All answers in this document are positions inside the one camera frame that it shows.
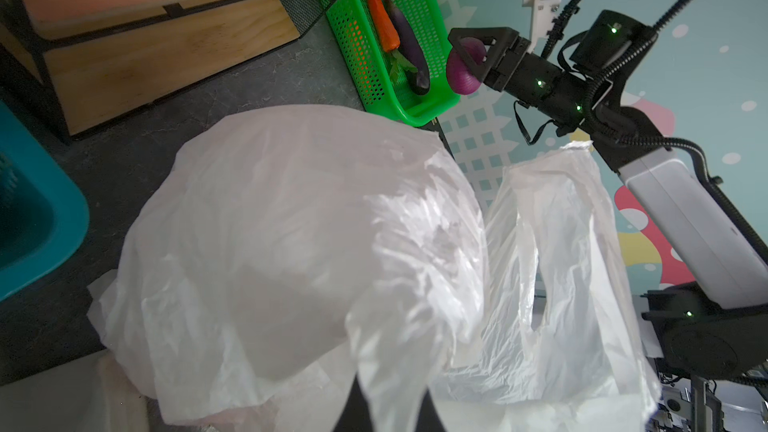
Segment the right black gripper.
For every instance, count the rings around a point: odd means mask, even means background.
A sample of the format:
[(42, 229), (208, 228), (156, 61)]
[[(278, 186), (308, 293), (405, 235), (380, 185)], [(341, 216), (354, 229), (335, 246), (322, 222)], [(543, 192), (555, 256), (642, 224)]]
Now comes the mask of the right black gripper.
[[(452, 47), (472, 75), (497, 92), (506, 92), (548, 117), (576, 115), (576, 76), (528, 52), (530, 41), (508, 27), (453, 28)], [(476, 63), (467, 51), (486, 51)]]

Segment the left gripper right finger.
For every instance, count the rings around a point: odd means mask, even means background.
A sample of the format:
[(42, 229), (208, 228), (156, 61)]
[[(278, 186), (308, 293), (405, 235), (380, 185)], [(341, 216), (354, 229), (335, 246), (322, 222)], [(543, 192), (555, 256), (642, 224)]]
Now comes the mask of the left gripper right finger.
[(426, 391), (419, 410), (416, 432), (445, 432), (429, 391)]

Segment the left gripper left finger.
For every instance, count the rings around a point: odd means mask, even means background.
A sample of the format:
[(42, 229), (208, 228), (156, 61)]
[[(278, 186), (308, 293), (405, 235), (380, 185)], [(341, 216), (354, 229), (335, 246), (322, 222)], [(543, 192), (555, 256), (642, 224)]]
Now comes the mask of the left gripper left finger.
[(355, 376), (347, 402), (333, 429), (334, 432), (373, 432), (368, 402)]

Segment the white plastic grocery bag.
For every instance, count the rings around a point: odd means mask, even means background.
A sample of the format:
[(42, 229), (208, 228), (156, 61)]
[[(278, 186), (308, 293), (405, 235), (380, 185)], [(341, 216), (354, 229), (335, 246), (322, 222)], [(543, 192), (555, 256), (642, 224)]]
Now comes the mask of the white plastic grocery bag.
[(186, 142), (89, 319), (173, 424), (641, 431), (661, 387), (586, 143), (492, 207), (438, 135), (354, 109), (234, 114)]

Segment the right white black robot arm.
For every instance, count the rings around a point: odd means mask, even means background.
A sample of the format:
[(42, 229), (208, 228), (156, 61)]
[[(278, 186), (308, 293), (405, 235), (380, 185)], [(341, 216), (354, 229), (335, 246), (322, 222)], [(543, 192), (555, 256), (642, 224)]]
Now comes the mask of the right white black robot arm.
[(559, 135), (587, 133), (644, 208), (693, 281), (647, 294), (643, 318), (664, 370), (689, 379), (767, 384), (767, 247), (721, 190), (696, 143), (667, 137), (620, 99), (660, 32), (693, 0), (677, 0), (654, 24), (605, 10), (570, 39), (582, 0), (527, 0), (533, 37), (508, 27), (454, 28), (447, 76), (461, 95), (480, 86), (543, 113)]

